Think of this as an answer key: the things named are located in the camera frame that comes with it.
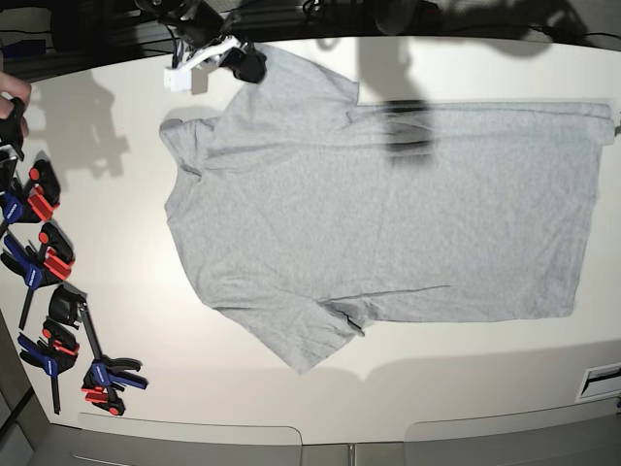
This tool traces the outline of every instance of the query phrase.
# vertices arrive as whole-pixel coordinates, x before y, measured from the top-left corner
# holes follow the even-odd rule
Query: white tabletop
[[[587,100],[621,103],[621,54],[508,41],[346,38],[278,43],[361,82],[361,102]],[[54,214],[74,243],[70,282],[88,293],[110,357],[144,363],[149,387],[121,395],[125,417],[291,426],[305,444],[403,440],[420,421],[495,416],[570,405],[584,370],[621,360],[621,142],[605,149],[576,309],[571,317],[500,323],[377,323],[304,376],[242,327],[204,306],[169,232],[164,203],[176,165],[158,137],[169,116],[223,109],[243,85],[226,70],[208,92],[162,85],[170,57],[37,83],[27,116],[29,160],[44,150],[62,183]],[[36,241],[39,226],[13,228]],[[13,337],[26,288],[0,268],[0,307]],[[25,334],[36,339],[52,289],[35,294]],[[55,423],[103,414],[83,400],[92,359],[83,328],[76,367],[49,378],[25,366]]]

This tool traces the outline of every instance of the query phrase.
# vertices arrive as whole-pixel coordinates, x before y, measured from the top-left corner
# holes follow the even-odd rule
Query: red clamp jaw
[[[62,259],[56,255],[55,250],[48,248],[46,251],[46,260],[44,260],[43,265],[64,282],[71,275],[71,268],[75,261],[74,259],[69,263],[63,262]]]
[[[83,386],[82,391],[86,393],[84,399],[95,405],[97,408],[107,411],[113,416],[123,416],[125,413],[125,405],[123,404],[123,400],[117,398],[116,401],[111,401],[103,386]]]
[[[58,204],[52,206],[46,199],[45,193],[40,186],[35,186],[32,189],[30,197],[28,197],[28,204],[32,208],[32,211],[42,221],[47,221],[51,218],[54,211],[58,208]]]
[[[76,348],[71,351],[70,349],[65,348],[62,345],[62,342],[58,340],[54,340],[53,346],[55,350],[64,352],[65,354],[69,354],[70,356],[78,356],[78,351],[80,350],[80,345],[77,345]]]

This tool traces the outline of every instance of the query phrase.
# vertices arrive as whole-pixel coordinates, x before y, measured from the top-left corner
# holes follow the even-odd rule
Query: blue clamp handle
[[[119,383],[122,385],[135,386],[141,390],[147,388],[146,379],[126,372],[112,374],[103,362],[93,362],[90,369],[95,380],[101,386],[111,386],[113,383]]]
[[[46,374],[50,377],[58,377],[58,364],[51,357],[45,356],[35,342],[23,334],[19,334],[17,342],[43,364],[43,370],[46,371]]]
[[[21,244],[12,235],[4,237],[4,244],[17,261],[17,263],[25,271],[23,280],[32,290],[39,288],[41,281],[43,280],[43,271],[32,262],[26,251],[21,247]]]
[[[5,191],[4,198],[6,203],[2,210],[2,216],[7,223],[13,225],[23,214],[23,204],[21,204],[19,199],[17,199],[11,191]]]

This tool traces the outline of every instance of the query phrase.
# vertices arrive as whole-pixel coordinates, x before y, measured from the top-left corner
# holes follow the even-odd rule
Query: clamp
[[[0,119],[0,148],[11,146],[19,160],[23,161],[23,134],[21,133],[21,120],[26,110],[25,105],[17,97],[11,99],[13,110],[6,119]]]
[[[45,223],[39,234],[41,246],[35,252],[30,246],[25,249],[11,232],[4,238],[8,252],[0,255],[2,263],[13,273],[24,278],[28,291],[19,319],[23,330],[28,319],[32,298],[37,289],[66,281],[74,264],[73,249],[58,228]]]
[[[76,351],[77,346],[73,346],[73,354],[67,351],[57,350],[54,343],[49,342],[46,344],[39,340],[37,343],[30,340],[28,337],[19,334],[17,342],[23,348],[23,351],[19,354],[19,357],[31,366],[43,369],[45,373],[51,378],[51,398],[54,407],[54,413],[60,413],[60,391],[58,389],[58,376],[65,371],[68,371],[76,364],[78,355]]]
[[[49,340],[49,345],[55,350],[77,357],[80,345],[71,332],[51,318],[43,323],[43,336]]]
[[[7,173],[2,178],[6,178],[10,170],[10,167],[7,168]],[[24,187],[17,178],[13,178],[13,174],[8,180],[0,182],[5,183],[0,184],[0,190],[4,191],[0,197],[4,218],[0,224],[0,238],[14,223],[39,223],[49,220],[58,207],[60,183],[47,160],[41,159],[34,163]]]
[[[0,150],[0,192],[9,189],[16,167],[17,157],[7,150]]]
[[[203,62],[229,68],[238,80],[260,83],[266,73],[265,61],[265,55],[253,43],[241,42],[235,36],[222,36],[214,43],[189,52],[177,66],[164,68],[164,87],[173,92],[191,90],[192,69]]]
[[[97,339],[86,299],[69,291],[64,285],[59,286],[52,294],[49,301],[49,315],[76,328],[78,315],[80,316],[94,357],[83,380],[82,391],[86,393],[85,400],[113,416],[123,416],[125,405],[116,392],[124,391],[125,386],[141,390],[147,388],[147,379],[126,372],[139,372],[142,368],[141,362],[129,358],[108,358]]]

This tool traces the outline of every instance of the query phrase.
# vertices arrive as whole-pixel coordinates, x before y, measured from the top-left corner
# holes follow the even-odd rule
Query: t-shirt sleeve
[[[216,123],[217,117],[214,116],[187,122],[169,119],[161,124],[159,136],[178,166],[177,182],[166,202],[168,218],[173,216],[192,187],[201,180],[201,173],[210,156]]]
[[[276,47],[257,48],[267,57],[266,76],[260,84],[247,83],[227,107],[216,128],[221,144],[299,141],[347,125],[347,112],[358,101],[357,83]]]
[[[204,300],[208,306],[235,320],[298,374],[361,334],[345,314],[277,287],[235,278],[214,284],[212,292]]]

